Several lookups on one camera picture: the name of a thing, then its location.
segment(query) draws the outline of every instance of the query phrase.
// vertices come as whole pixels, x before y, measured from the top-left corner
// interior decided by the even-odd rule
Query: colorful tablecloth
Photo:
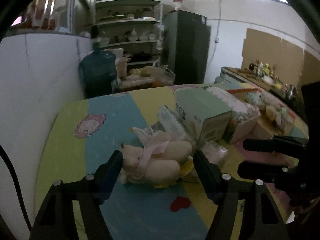
[[[156,113],[163,104],[174,110],[175,87],[162,87],[131,91],[69,103],[60,111],[46,143],[41,159],[37,185],[36,213],[53,181],[77,181],[88,173],[94,173],[99,165],[106,163],[121,143],[142,146],[129,129],[145,127],[157,121]],[[101,127],[90,137],[77,138],[75,130],[88,115],[104,115]],[[293,135],[304,137],[305,124],[296,119]],[[249,154],[242,148],[241,141],[227,145],[229,151],[222,169],[240,179],[237,167],[244,159],[281,162],[272,154]],[[268,185],[282,217],[286,220],[291,213],[288,197]],[[171,212],[170,205],[177,196],[192,201],[188,209]],[[100,206],[101,212],[114,240],[203,240],[211,225],[217,206],[208,200],[198,183],[180,182],[168,188],[155,189],[150,185],[116,183],[111,197]],[[86,239],[80,208],[74,202],[74,213],[80,239]],[[237,239],[241,227],[241,215],[236,216],[232,239]]]

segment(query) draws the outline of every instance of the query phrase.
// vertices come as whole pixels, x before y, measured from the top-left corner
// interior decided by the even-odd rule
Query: metal screw
[[[54,186],[58,186],[58,185],[60,185],[61,184],[61,179],[58,179],[58,180],[56,180],[56,181],[54,181],[53,183],[52,183],[52,185],[54,185]]]
[[[261,179],[256,179],[256,184],[259,186],[263,185],[263,181]]]
[[[86,180],[93,180],[94,179],[94,175],[93,174],[88,174],[87,176],[85,176]]]
[[[222,174],[222,178],[224,180],[229,180],[229,179],[231,179],[231,176],[229,174],[227,174],[227,173],[224,173],[224,174]]]

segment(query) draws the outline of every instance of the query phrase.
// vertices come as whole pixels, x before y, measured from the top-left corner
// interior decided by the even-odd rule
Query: refrigerator
[[[164,17],[161,63],[175,73],[175,85],[203,83],[211,32],[206,23],[206,17],[186,11]]]

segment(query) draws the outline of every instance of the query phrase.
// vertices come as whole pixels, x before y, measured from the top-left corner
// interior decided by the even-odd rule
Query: green box
[[[182,123],[199,143],[221,139],[232,109],[203,88],[175,92],[176,112]]]

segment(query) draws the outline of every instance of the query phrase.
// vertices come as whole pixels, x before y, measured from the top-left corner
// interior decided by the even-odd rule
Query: small stuffed toy
[[[188,160],[192,145],[187,141],[170,141],[170,135],[164,132],[152,138],[144,149],[122,144],[120,151],[124,158],[121,183],[165,185],[181,177],[179,163]]]

